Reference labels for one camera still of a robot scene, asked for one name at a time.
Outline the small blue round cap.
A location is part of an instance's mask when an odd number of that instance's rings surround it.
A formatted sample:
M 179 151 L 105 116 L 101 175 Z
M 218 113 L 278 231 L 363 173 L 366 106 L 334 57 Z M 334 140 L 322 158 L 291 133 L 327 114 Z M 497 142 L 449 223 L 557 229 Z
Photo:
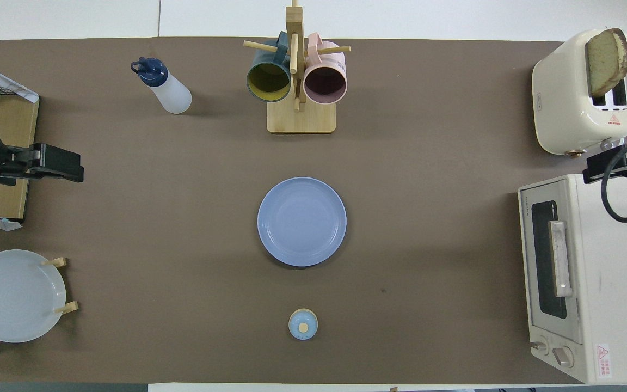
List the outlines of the small blue round cap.
M 310 340 L 319 329 L 318 317 L 308 308 L 295 310 L 289 318 L 288 330 L 297 340 Z

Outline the white toaster oven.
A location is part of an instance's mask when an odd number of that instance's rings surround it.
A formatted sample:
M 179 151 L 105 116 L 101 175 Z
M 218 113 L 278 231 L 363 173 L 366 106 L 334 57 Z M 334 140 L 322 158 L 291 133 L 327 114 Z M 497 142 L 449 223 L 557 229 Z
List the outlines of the white toaster oven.
M 580 174 L 517 196 L 531 354 L 585 384 L 627 384 L 627 223 Z

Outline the translucent blue-capped squeeze bottle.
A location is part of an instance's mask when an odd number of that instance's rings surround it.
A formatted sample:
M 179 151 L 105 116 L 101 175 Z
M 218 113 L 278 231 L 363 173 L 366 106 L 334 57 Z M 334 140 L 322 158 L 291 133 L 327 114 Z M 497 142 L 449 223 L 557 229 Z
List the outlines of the translucent blue-capped squeeze bottle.
M 192 95 L 159 59 L 140 57 L 130 69 L 154 93 L 162 107 L 171 114 L 182 114 L 192 104 Z

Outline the blue round plate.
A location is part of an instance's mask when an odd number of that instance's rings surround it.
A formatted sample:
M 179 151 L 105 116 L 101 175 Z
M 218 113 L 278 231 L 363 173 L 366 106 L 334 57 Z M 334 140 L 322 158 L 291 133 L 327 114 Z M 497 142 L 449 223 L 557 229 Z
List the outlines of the blue round plate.
M 343 199 L 326 182 L 293 177 L 260 203 L 256 228 L 263 247 L 287 266 L 320 265 L 338 251 L 347 231 Z

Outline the wooden mug tree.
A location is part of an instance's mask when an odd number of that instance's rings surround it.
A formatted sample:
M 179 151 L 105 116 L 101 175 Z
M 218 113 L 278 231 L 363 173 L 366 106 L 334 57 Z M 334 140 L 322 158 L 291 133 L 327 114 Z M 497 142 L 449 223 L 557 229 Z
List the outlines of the wooden mug tree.
M 291 57 L 291 89 L 289 94 L 277 102 L 266 102 L 266 123 L 272 134 L 330 134 L 336 129 L 336 104 L 322 105 L 308 99 L 303 88 L 308 36 L 304 35 L 303 7 L 298 0 L 291 0 L 286 7 L 286 30 Z M 244 41 L 243 45 L 254 49 L 274 52 L 275 48 L 265 43 Z M 351 51 L 350 46 L 318 50 L 321 54 Z

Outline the brown table mat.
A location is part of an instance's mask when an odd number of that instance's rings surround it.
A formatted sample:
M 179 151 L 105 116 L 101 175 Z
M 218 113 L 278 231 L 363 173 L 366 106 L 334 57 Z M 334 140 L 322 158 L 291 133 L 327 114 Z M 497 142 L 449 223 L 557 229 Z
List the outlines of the brown table mat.
M 37 141 L 80 154 L 44 179 L 0 251 L 67 256 L 78 311 L 0 343 L 0 382 L 571 384 L 529 348 L 516 191 L 580 172 L 543 151 L 531 77 L 555 42 L 344 40 L 336 131 L 274 136 L 241 38 L 0 41 L 41 98 Z M 189 89 L 167 112 L 131 63 Z M 312 177 L 343 199 L 331 258 L 263 247 L 261 201 Z M 308 308 L 310 340 L 288 330 Z

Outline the dark teal mug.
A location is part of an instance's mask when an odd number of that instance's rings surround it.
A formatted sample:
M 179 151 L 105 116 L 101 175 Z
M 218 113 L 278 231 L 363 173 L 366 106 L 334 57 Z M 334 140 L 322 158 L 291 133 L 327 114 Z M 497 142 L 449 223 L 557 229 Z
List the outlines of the dark teal mug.
M 275 48 L 274 52 L 258 49 L 247 72 L 247 89 L 257 99 L 277 102 L 284 99 L 291 89 L 291 57 L 288 33 L 279 33 L 277 39 L 267 40 L 265 45 Z

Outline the cream two-slot toaster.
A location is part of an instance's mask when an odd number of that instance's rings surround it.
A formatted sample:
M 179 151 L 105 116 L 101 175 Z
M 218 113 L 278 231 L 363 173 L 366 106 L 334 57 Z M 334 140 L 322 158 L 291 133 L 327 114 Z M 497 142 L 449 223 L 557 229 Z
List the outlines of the cream two-slot toaster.
M 535 132 L 548 153 L 575 158 L 627 137 L 627 75 L 605 96 L 589 92 L 586 44 L 603 30 L 578 33 L 533 67 Z

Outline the white checked cloth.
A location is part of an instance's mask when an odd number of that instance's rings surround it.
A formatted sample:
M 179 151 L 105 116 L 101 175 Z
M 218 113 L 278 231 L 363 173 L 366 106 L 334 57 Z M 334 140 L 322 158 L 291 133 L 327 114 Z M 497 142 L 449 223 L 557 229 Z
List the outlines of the white checked cloth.
M 32 103 L 37 103 L 39 100 L 39 95 L 36 92 L 0 73 L 0 96 L 15 95 Z

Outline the toasted bread slice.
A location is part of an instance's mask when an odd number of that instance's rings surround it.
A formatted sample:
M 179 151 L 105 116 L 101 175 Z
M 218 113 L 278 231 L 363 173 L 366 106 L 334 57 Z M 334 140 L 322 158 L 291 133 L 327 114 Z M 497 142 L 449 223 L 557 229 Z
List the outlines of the toasted bread slice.
M 627 37 L 619 28 L 603 30 L 586 44 L 589 92 L 605 96 L 627 75 Z

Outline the pink ribbed mug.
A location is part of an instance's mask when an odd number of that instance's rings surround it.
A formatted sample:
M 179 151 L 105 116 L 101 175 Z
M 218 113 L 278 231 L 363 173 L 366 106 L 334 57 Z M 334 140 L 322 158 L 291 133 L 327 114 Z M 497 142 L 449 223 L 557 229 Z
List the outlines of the pink ribbed mug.
M 328 48 L 339 46 L 331 41 L 323 41 L 317 32 L 308 36 L 303 88 L 308 99 L 322 105 L 338 102 L 348 88 L 345 54 L 318 52 Z

